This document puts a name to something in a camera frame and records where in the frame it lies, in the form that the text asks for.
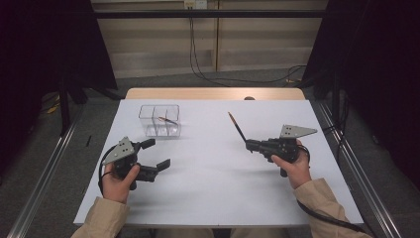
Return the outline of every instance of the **acrylic organizer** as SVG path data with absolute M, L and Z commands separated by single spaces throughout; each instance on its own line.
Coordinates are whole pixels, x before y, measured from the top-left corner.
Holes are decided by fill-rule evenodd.
M 143 105 L 139 118 L 148 137 L 169 138 L 181 134 L 178 105 Z

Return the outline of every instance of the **beige sleeve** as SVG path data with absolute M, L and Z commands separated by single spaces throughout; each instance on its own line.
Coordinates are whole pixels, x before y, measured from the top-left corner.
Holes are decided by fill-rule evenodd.
M 294 191 L 296 198 L 309 209 L 329 217 L 342 221 L 346 218 L 345 210 L 340 205 L 330 187 L 323 178 L 305 183 Z M 370 237 L 362 232 L 329 224 L 309 216 L 309 225 L 314 238 L 321 237 Z
M 123 203 L 96 197 L 84 224 L 71 237 L 115 237 L 126 223 L 129 210 Z

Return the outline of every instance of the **sleeve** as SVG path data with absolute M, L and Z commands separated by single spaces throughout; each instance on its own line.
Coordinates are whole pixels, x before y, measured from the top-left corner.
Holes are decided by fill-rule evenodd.
M 334 217 L 339 220 L 349 221 L 346 218 L 345 210 L 340 205 L 330 187 L 323 178 L 316 179 L 305 183 L 294 191 L 296 198 L 313 211 Z M 367 238 L 370 237 L 362 232 L 356 232 L 351 229 L 343 228 L 333 224 L 329 224 L 309 216 L 309 225 L 311 227 L 312 236 L 320 237 L 350 237 L 350 238 Z
M 123 203 L 96 197 L 84 224 L 71 237 L 115 237 L 126 223 L 129 211 L 130 207 Z

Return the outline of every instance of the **power outlet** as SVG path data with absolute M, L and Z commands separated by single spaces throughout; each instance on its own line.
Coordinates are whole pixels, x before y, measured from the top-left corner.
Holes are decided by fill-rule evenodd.
M 184 0 L 184 9 L 195 9 L 195 0 Z
M 195 9 L 206 10 L 207 9 L 207 0 L 196 0 Z

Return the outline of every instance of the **beige wall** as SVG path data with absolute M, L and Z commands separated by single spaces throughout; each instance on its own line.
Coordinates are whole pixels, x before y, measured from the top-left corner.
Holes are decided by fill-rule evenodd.
M 101 10 L 174 10 L 183 1 L 92 0 Z M 327 0 L 208 1 L 209 9 L 322 10 Z M 188 73 L 188 19 L 98 20 L 117 78 Z M 306 64 L 320 19 L 194 19 L 202 71 Z

